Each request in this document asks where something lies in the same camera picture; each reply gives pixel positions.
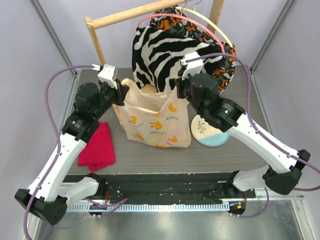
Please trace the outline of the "banana print plastic bag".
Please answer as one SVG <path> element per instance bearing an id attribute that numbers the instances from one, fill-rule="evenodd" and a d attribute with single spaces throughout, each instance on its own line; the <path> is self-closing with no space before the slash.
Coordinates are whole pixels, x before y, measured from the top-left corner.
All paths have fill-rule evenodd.
<path id="1" fill-rule="evenodd" d="M 128 140 L 159 148 L 187 148 L 191 144 L 189 102 L 177 97 L 177 88 L 143 93 L 128 78 L 122 84 L 129 91 L 118 111 Z"/>

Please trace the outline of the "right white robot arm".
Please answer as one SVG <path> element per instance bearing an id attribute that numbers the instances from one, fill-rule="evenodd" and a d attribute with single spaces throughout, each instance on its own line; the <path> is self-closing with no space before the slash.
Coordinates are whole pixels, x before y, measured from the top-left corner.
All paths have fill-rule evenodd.
<path id="1" fill-rule="evenodd" d="M 199 73 L 179 77 L 175 83 L 178 98 L 186 99 L 205 122 L 243 142 L 267 163 L 258 169 L 235 171 L 225 186 L 230 197 L 236 198 L 255 188 L 269 188 L 277 194 L 288 195 L 296 187 L 304 165 L 273 146 L 278 140 L 272 135 L 269 135 L 270 141 L 264 139 L 265 130 L 250 122 L 243 107 L 220 96 L 216 80 L 207 73 Z"/>

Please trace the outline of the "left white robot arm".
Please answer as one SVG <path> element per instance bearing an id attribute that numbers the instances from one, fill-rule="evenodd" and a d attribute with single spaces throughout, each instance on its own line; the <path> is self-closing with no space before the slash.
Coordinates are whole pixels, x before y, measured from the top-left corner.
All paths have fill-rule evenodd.
<path id="1" fill-rule="evenodd" d="M 106 82 L 82 84 L 74 98 L 74 110 L 67 118 L 59 144 L 38 177 L 27 189 L 18 189 L 14 198 L 28 213 L 54 226 L 67 208 L 87 197 L 102 199 L 107 192 L 104 177 L 89 173 L 65 190 L 60 186 L 70 167 L 96 130 L 99 119 L 112 105 L 123 106 L 129 86 L 116 80 L 116 87 Z"/>

